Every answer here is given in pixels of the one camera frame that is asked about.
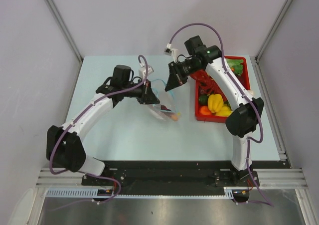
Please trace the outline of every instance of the white wall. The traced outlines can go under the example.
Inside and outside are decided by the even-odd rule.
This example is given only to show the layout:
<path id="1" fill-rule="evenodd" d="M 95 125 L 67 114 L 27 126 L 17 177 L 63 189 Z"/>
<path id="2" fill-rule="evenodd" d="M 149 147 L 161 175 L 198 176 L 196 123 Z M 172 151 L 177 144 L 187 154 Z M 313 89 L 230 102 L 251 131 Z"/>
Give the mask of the white wall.
<path id="1" fill-rule="evenodd" d="M 34 187 L 79 64 L 44 0 L 0 0 L 0 224 Z"/>
<path id="2" fill-rule="evenodd" d="M 319 211 L 319 0 L 294 0 L 260 64 L 286 140 Z"/>
<path id="3" fill-rule="evenodd" d="M 162 54 L 172 34 L 191 22 L 215 27 L 228 54 L 256 55 L 285 0 L 54 0 L 82 55 Z M 189 28 L 175 45 L 207 28 Z"/>

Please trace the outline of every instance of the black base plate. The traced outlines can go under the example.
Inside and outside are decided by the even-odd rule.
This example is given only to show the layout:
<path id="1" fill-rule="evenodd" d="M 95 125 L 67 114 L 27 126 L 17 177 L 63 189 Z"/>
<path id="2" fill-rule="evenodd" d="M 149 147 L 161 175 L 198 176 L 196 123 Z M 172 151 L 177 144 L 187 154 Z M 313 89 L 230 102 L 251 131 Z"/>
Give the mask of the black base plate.
<path id="1" fill-rule="evenodd" d="M 255 182 L 259 185 L 259 178 L 256 171 L 252 172 Z M 213 176 L 216 187 L 249 187 L 248 180 L 253 185 L 253 181 L 249 175 L 241 179 L 237 179 L 232 171 L 215 171 Z"/>
<path id="2" fill-rule="evenodd" d="M 231 167 L 230 162 L 109 161 L 102 176 L 118 180 L 122 186 L 122 195 L 214 196 L 224 195 L 223 187 L 248 187 L 249 175 L 235 180 L 231 179 L 229 170 L 220 171 Z M 255 171 L 253 175 L 259 184 Z M 113 185 L 112 181 L 88 175 L 85 178 L 82 179 L 84 186 Z"/>

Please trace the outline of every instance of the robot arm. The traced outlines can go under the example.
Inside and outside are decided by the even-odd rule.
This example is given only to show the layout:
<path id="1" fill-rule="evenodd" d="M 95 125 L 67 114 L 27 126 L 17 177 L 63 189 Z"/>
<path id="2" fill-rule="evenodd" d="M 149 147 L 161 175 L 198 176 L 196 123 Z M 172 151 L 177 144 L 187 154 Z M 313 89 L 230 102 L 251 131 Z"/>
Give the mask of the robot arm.
<path id="1" fill-rule="evenodd" d="M 166 91 L 177 88 L 187 82 L 187 77 L 198 70 L 205 70 L 221 88 L 227 97 L 233 113 L 226 120 L 226 127 L 233 135 L 233 158 L 232 164 L 238 171 L 247 169 L 247 138 L 256 130 L 258 124 L 256 113 L 247 99 L 251 100 L 261 116 L 264 102 L 261 98 L 255 99 L 241 85 L 236 76 L 231 72 L 226 60 L 226 70 L 223 67 L 220 49 L 214 45 L 207 48 L 199 36 L 190 38 L 185 42 L 190 55 L 183 62 L 173 61 L 169 67 L 169 78 Z M 169 48 L 165 53 L 172 55 L 174 51 Z"/>
<path id="2" fill-rule="evenodd" d="M 151 82 L 146 82 L 133 90 L 111 95 L 116 91 L 130 89 L 137 83 L 130 81 L 131 68 L 117 65 L 113 76 L 109 77 L 97 90 L 90 103 L 73 119 L 61 127 L 51 126 L 47 132 L 47 160 L 60 140 L 53 162 L 72 172 L 82 171 L 93 175 L 100 175 L 105 164 L 93 157 L 87 156 L 82 141 L 96 122 L 113 109 L 124 97 L 137 98 L 140 104 L 159 104 L 160 101 L 153 94 Z"/>

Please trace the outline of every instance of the orange vegetable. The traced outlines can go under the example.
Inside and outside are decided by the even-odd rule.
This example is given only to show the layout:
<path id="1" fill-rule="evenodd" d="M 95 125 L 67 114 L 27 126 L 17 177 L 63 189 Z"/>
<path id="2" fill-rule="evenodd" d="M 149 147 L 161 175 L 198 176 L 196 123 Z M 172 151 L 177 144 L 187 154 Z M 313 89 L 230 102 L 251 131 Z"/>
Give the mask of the orange vegetable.
<path id="1" fill-rule="evenodd" d="M 199 113 L 202 114 L 202 115 L 212 115 L 212 113 L 208 109 L 208 106 L 202 106 L 199 109 Z"/>

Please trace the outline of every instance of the clear plastic bag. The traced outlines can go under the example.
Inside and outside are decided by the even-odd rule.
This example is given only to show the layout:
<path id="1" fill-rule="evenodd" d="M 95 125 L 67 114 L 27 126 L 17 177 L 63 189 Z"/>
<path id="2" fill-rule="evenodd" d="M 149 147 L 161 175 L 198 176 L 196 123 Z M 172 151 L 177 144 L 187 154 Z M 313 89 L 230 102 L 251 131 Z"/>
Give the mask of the clear plastic bag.
<path id="1" fill-rule="evenodd" d="M 162 121 L 178 121 L 180 113 L 175 103 L 174 93 L 165 91 L 166 83 L 161 79 L 151 81 L 152 91 L 160 100 L 160 104 L 149 105 L 151 114 Z"/>

